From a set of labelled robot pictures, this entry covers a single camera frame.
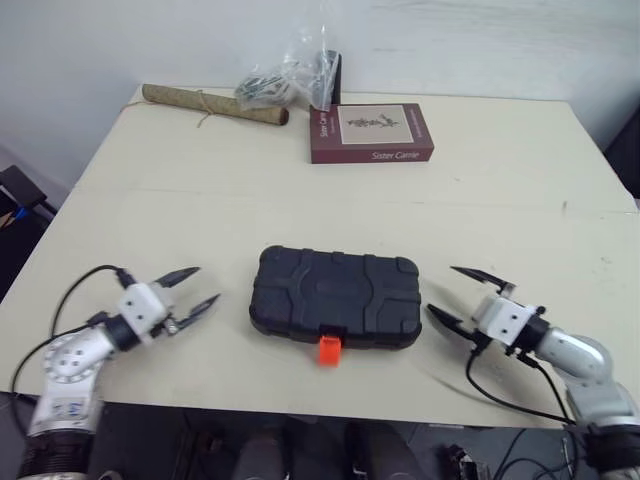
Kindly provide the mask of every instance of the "white table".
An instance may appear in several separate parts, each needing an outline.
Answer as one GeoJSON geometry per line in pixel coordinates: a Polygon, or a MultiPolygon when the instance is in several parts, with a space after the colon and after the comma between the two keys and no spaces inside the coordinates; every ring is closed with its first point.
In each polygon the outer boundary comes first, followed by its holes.
{"type": "MultiPolygon", "coordinates": [[[[419,102],[436,145],[431,161],[311,165],[301,109],[285,127],[211,117],[199,129],[198,113],[126,109],[0,307],[3,386],[84,271],[114,263],[151,280],[199,265],[180,298],[186,308],[221,292],[212,314],[108,365],[107,400],[553,425],[479,399],[464,379],[468,345],[441,335],[424,313],[412,347],[345,351],[337,369],[316,366],[313,345],[261,335],[249,321],[252,281],[260,252],[281,244],[406,256],[420,268],[423,303],[460,315],[488,288],[449,265],[485,269],[518,284],[519,301],[546,305],[548,320],[607,345],[617,378],[640,398],[638,214],[569,106],[370,94],[344,101],[419,102]]],[[[61,328],[112,309],[118,295],[109,275],[92,279],[61,328]]],[[[536,372],[498,348],[475,375],[499,396],[557,412],[536,372]]],[[[34,360],[19,390],[38,393],[42,382],[34,360]]]]}

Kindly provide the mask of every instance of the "book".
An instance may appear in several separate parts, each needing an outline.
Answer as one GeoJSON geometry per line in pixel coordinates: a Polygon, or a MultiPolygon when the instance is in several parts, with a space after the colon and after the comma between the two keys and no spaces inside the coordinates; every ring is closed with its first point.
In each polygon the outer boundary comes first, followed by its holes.
{"type": "Polygon", "coordinates": [[[426,162],[434,149],[417,103],[311,108],[311,163],[426,162]]]}

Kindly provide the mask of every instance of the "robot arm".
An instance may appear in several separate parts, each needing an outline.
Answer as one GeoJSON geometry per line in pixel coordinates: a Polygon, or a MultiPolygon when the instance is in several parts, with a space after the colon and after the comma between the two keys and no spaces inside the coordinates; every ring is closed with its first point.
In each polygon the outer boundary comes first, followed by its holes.
{"type": "Polygon", "coordinates": [[[197,320],[218,296],[176,321],[168,289],[199,268],[171,272],[153,283],[136,282],[121,271],[125,292],[118,313],[94,315],[87,328],[55,338],[44,356],[46,384],[31,420],[20,479],[86,477],[102,400],[97,380],[105,360],[140,343],[150,344],[163,330],[174,335],[197,320]]]}
{"type": "Polygon", "coordinates": [[[429,310],[447,328],[476,343],[481,351],[495,340],[510,356],[535,354],[549,362],[567,389],[576,423],[588,428],[587,460],[603,479],[640,479],[640,411],[629,393],[613,379],[609,352],[593,339],[572,336],[550,326],[544,307],[520,305],[510,299],[515,286],[480,270],[453,267],[475,280],[498,286],[480,304],[473,332],[461,320],[434,305],[429,310]]]}

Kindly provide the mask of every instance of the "plastic bag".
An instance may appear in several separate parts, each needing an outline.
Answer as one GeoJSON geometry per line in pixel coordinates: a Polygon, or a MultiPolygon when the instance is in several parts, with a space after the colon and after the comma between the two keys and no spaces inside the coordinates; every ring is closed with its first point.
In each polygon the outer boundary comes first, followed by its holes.
{"type": "Polygon", "coordinates": [[[338,65],[329,26],[334,16],[331,0],[309,0],[280,65],[256,67],[236,88],[240,107],[282,107],[301,96],[318,110],[329,110],[338,65]]]}

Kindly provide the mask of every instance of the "black carrying case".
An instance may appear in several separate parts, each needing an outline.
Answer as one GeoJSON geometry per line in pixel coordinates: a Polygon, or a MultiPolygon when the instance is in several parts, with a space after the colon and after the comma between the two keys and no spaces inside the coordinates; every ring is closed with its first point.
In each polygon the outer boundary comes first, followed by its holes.
{"type": "Polygon", "coordinates": [[[406,258],[269,247],[249,307],[267,335],[343,347],[399,349],[420,335],[418,267],[406,258]]]}

